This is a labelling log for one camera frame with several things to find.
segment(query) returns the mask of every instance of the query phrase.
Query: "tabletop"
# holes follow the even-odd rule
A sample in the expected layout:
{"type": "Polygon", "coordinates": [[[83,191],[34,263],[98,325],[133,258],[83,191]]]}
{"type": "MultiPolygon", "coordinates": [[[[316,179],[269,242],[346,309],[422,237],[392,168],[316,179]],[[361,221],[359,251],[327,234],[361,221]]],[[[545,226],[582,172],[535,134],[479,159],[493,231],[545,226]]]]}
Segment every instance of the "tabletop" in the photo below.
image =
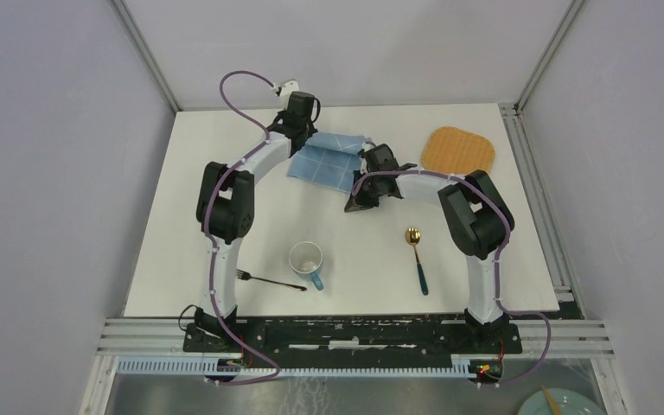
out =
{"type": "MultiPolygon", "coordinates": [[[[277,110],[247,113],[269,124],[277,110]]],[[[420,164],[438,127],[455,126],[495,147],[490,175],[515,219],[502,255],[502,292],[511,310],[557,310],[543,252],[518,169],[496,104],[392,105],[323,108],[316,128],[364,135],[388,144],[399,164],[420,164]]],[[[204,235],[195,219],[207,163],[232,161],[263,132],[230,111],[176,116],[156,188],[124,316],[177,316],[199,303],[206,284],[204,235]]],[[[239,316],[380,315],[463,312],[468,299],[464,255],[451,239],[438,205],[381,199],[380,207],[344,213],[348,195],[286,176],[279,164],[255,189],[255,221],[240,248],[238,268],[253,276],[305,284],[305,292],[258,281],[236,281],[239,316]],[[404,231],[421,232],[418,254],[429,285],[423,296],[404,231]],[[300,241],[324,255],[317,291],[289,266],[300,241]]]]}

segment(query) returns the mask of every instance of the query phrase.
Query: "blue cloth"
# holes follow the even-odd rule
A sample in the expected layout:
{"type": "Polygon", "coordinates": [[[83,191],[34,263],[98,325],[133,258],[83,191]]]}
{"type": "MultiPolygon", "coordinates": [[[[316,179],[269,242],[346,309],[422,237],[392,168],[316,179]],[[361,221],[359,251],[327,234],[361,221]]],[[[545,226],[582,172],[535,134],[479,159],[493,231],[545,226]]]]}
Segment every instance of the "blue cloth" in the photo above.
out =
{"type": "Polygon", "coordinates": [[[291,160],[286,175],[344,193],[353,187],[353,171],[360,169],[358,152],[366,139],[319,131],[291,160]]]}

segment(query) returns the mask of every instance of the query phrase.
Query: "gold spoon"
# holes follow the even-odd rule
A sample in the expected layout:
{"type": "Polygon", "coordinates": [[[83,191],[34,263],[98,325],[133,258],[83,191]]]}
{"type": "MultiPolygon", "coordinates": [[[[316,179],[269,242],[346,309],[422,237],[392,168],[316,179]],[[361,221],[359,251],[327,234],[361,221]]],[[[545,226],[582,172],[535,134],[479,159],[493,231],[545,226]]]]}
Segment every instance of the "gold spoon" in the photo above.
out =
{"type": "Polygon", "coordinates": [[[416,244],[421,240],[421,232],[415,227],[409,227],[405,231],[405,241],[408,245],[413,246],[413,253],[416,254],[416,267],[418,268],[418,283],[421,284],[421,293],[425,296],[429,295],[429,287],[426,285],[426,278],[424,277],[424,268],[421,268],[421,261],[418,260],[418,251],[416,244]]]}

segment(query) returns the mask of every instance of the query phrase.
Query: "wall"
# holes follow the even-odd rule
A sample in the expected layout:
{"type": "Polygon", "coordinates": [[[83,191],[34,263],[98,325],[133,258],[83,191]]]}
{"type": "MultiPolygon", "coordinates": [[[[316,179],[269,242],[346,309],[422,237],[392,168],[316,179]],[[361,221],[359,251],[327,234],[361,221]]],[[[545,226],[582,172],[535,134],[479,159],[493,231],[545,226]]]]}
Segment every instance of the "wall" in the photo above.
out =
{"type": "Polygon", "coordinates": [[[0,414],[77,411],[172,120],[107,1],[0,1],[0,414]]]}
{"type": "Polygon", "coordinates": [[[588,2],[525,121],[631,413],[664,413],[664,2],[588,2]]]}
{"type": "MultiPolygon", "coordinates": [[[[184,109],[222,75],[297,78],[323,105],[512,102],[569,0],[126,0],[184,109]]],[[[270,107],[256,80],[233,102],[270,107]]]]}

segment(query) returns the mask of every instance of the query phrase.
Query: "checkered cloth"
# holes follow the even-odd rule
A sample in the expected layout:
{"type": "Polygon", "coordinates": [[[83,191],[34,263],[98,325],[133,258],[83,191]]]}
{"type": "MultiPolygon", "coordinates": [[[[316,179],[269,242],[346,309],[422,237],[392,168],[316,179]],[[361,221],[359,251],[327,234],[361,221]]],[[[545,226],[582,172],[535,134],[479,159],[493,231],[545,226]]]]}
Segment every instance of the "checkered cloth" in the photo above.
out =
{"type": "Polygon", "coordinates": [[[349,194],[353,171],[361,164],[357,153],[365,142],[363,136],[319,131],[294,155],[286,175],[349,194]]]}

